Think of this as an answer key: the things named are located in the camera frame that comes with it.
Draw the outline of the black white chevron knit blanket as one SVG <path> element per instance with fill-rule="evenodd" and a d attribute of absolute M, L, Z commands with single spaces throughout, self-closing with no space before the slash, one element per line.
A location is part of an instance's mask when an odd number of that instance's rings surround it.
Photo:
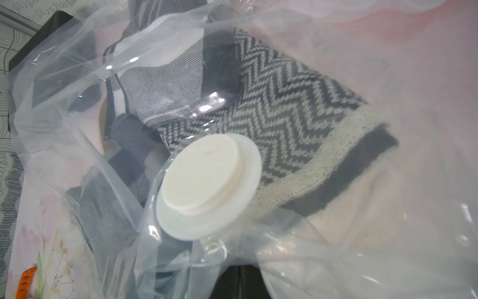
<path fill-rule="evenodd" d="M 234 32 L 242 96 L 204 117 L 158 130 L 169 150 L 205 131 L 238 133 L 263 162 L 254 205 L 304 217 L 323 210 L 398 141 L 372 107 L 338 81 L 245 31 Z"/>

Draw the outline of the clear plastic vacuum bag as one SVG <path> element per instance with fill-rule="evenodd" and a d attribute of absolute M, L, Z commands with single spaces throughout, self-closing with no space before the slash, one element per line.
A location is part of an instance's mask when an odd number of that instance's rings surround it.
<path fill-rule="evenodd" d="M 370 48 L 322 22 L 321 2 L 218 1 L 227 21 L 206 24 L 181 14 L 113 57 L 130 22 L 115 1 L 88 19 L 60 49 L 6 78 L 13 148 L 25 177 L 21 209 L 37 218 L 37 267 L 30 288 L 40 299 L 475 299 L 478 296 L 478 178 L 451 136 L 402 73 Z M 323 210 L 304 217 L 254 205 L 219 232 L 196 240 L 165 233 L 156 217 L 166 169 L 152 180 L 132 245 L 97 265 L 67 191 L 88 171 L 101 171 L 116 146 L 106 122 L 107 80 L 135 66 L 175 30 L 231 27 L 349 88 L 367 102 L 398 146 L 384 153 Z M 33 79 L 92 33 L 97 58 L 89 73 L 37 107 Z M 99 101 L 84 112 L 70 104 L 99 84 Z M 159 133 L 160 127 L 148 127 Z"/>

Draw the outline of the navy plaid blanket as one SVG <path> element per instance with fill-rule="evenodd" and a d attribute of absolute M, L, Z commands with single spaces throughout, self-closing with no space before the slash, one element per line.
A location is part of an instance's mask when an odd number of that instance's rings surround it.
<path fill-rule="evenodd" d="M 152 180 L 170 155 L 159 133 L 132 114 L 114 120 L 110 137 L 116 146 L 101 160 L 107 170 L 92 167 L 66 193 L 100 266 L 134 243 Z"/>

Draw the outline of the grey white checked blanket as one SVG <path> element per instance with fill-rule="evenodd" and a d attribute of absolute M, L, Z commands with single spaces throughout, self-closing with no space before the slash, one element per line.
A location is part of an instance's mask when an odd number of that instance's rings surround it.
<path fill-rule="evenodd" d="M 119 54 L 181 14 L 206 24 L 232 17 L 231 8 L 218 1 L 210 2 L 207 15 L 195 13 L 205 5 L 205 1 L 130 1 L 129 25 L 105 55 Z M 156 127 L 232 103 L 240 97 L 234 41 L 231 27 L 175 30 L 158 50 L 107 80 L 107 125 L 132 114 L 142 124 Z"/>

